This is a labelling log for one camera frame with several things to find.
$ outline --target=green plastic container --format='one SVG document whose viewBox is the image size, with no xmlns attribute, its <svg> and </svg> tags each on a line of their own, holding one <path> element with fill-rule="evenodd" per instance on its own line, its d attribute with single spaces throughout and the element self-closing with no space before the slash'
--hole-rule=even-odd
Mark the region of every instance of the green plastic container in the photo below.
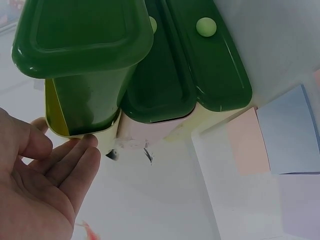
<svg viewBox="0 0 320 240">
<path fill-rule="evenodd" d="M 129 83 L 121 108 L 140 123 L 185 117 L 195 108 L 197 95 L 183 47 L 168 8 L 145 1 L 157 22 L 154 43 Z"/>
<path fill-rule="evenodd" d="M 110 126 L 152 45 L 144 0 L 27 0 L 12 59 L 25 75 L 52 79 L 74 136 Z"/>
<path fill-rule="evenodd" d="M 171 12 L 185 52 L 198 102 L 213 112 L 247 106 L 252 88 L 233 39 L 213 0 L 159 0 Z M 216 22 L 211 37 L 201 36 L 201 18 Z"/>
</svg>

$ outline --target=light green knob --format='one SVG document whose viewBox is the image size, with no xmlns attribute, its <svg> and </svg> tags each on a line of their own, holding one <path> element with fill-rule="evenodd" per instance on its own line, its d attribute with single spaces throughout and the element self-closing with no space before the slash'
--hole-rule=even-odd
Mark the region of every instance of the light green knob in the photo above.
<svg viewBox="0 0 320 240">
<path fill-rule="evenodd" d="M 158 29 L 157 21 L 152 16 L 149 16 L 149 18 L 150 18 L 153 34 L 155 34 Z"/>
<path fill-rule="evenodd" d="M 208 38 L 216 33 L 217 24 L 211 18 L 204 17 L 196 23 L 196 30 L 201 36 Z"/>
</svg>

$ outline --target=finger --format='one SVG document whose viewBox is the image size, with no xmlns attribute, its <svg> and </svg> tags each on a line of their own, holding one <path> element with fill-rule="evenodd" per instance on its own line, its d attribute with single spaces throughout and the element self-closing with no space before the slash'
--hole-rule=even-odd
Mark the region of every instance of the finger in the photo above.
<svg viewBox="0 0 320 240">
<path fill-rule="evenodd" d="M 19 140 L 18 154 L 30 159 L 49 157 L 53 149 L 51 140 L 35 126 L 14 117 L 12 119 Z"/>
<path fill-rule="evenodd" d="M 60 162 L 79 141 L 80 139 L 71 139 L 53 149 L 47 159 L 33 160 L 28 166 L 36 172 L 45 175 L 56 163 Z"/>
<path fill-rule="evenodd" d="M 89 147 L 74 170 L 60 185 L 60 190 L 69 198 L 75 215 L 78 214 L 82 202 L 97 175 L 101 154 L 95 147 Z"/>
<path fill-rule="evenodd" d="M 58 187 L 72 172 L 80 158 L 89 147 L 96 147 L 98 140 L 93 135 L 86 135 L 74 148 L 59 162 L 57 162 L 46 174 L 47 179 Z"/>
<path fill-rule="evenodd" d="M 44 134 L 48 131 L 48 124 L 44 117 L 39 117 L 35 120 L 33 120 L 30 123 L 32 126 L 35 126 L 37 129 L 39 129 Z"/>
<path fill-rule="evenodd" d="M 0 165 L 5 171 L 12 171 L 17 155 L 41 159 L 52 151 L 52 142 L 41 131 L 1 108 L 0 136 Z"/>
</svg>

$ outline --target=blue paper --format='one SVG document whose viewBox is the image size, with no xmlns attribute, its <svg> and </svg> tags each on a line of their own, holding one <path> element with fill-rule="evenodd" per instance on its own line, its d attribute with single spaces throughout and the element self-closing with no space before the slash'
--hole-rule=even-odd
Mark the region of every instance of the blue paper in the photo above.
<svg viewBox="0 0 320 240">
<path fill-rule="evenodd" d="M 273 174 L 320 172 L 319 133 L 300 85 L 257 110 Z"/>
</svg>

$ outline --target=sticky note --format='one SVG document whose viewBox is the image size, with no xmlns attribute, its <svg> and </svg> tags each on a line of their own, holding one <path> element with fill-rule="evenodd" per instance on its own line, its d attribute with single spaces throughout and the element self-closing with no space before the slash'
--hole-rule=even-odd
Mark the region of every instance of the sticky note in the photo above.
<svg viewBox="0 0 320 240">
<path fill-rule="evenodd" d="M 320 175 L 284 174 L 277 177 L 282 227 L 287 234 L 320 239 Z"/>
<path fill-rule="evenodd" d="M 251 108 L 226 125 L 238 172 L 250 175 L 269 172 L 265 142 L 255 108 Z"/>
<path fill-rule="evenodd" d="M 303 85 L 257 110 L 273 174 L 320 172 L 319 134 Z"/>
</svg>

